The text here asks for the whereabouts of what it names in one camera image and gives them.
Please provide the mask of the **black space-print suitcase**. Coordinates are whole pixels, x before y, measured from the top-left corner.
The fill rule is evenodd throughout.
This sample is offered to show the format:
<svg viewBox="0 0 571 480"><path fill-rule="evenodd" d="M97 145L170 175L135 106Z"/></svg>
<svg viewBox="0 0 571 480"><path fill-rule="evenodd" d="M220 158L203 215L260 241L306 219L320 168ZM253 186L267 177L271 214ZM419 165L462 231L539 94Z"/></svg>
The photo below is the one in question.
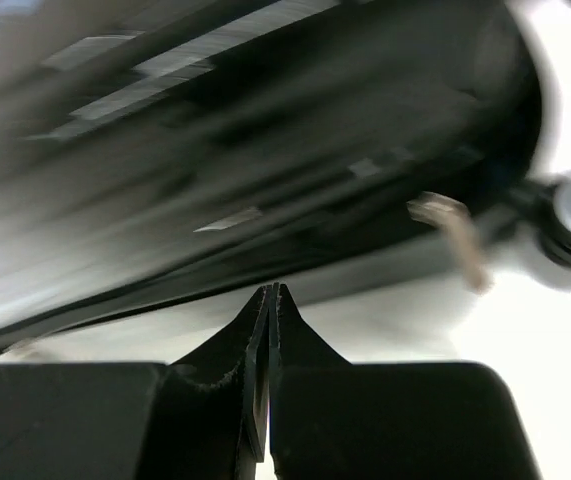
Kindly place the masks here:
<svg viewBox="0 0 571 480"><path fill-rule="evenodd" d="M283 275L448 262L510 203L571 267L538 181L551 62L523 1L0 1L0 353Z"/></svg>

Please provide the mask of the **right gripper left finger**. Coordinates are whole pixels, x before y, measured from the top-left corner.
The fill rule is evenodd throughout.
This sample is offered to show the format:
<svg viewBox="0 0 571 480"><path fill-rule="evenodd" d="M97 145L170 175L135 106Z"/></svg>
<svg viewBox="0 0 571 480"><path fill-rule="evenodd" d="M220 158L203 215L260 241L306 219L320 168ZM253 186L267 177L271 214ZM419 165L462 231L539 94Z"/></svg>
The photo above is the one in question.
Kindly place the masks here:
<svg viewBox="0 0 571 480"><path fill-rule="evenodd" d="M171 363L0 363L0 479L251 479L269 287Z"/></svg>

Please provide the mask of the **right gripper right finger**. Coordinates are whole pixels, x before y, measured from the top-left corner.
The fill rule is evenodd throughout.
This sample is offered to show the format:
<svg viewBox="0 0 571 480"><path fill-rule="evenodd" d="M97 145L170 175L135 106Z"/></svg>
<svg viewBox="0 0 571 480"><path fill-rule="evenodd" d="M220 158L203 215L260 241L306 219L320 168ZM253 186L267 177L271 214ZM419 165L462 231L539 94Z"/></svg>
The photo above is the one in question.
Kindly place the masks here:
<svg viewBox="0 0 571 480"><path fill-rule="evenodd" d="M269 303L270 449L280 479L536 479L510 390L469 361L353 364Z"/></svg>

